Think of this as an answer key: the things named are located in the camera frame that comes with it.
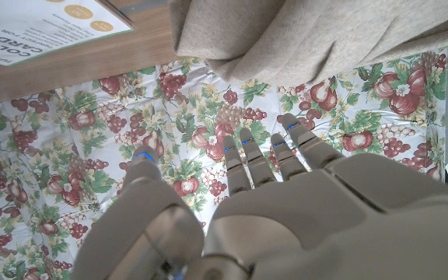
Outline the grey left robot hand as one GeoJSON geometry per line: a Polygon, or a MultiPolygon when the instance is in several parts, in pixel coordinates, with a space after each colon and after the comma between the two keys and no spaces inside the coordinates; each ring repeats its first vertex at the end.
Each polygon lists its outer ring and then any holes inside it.
{"type": "Polygon", "coordinates": [[[223,140],[230,195],[207,229],[137,148],[73,279],[448,279],[448,185],[383,156],[345,157],[293,115],[276,180],[247,129],[223,140]]]}

